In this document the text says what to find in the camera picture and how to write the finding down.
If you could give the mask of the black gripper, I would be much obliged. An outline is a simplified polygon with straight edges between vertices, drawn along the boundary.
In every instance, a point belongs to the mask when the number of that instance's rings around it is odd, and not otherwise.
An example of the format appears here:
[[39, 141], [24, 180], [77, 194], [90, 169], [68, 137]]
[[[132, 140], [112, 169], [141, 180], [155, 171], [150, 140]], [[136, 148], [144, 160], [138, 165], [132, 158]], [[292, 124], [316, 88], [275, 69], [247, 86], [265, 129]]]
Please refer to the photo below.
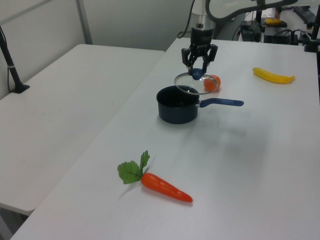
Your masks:
[[182, 48], [182, 63], [187, 67], [188, 71], [193, 69], [195, 56], [192, 52], [203, 51], [202, 72], [207, 72], [207, 67], [215, 60], [218, 47], [211, 44], [213, 37], [213, 29], [191, 28], [190, 48]]

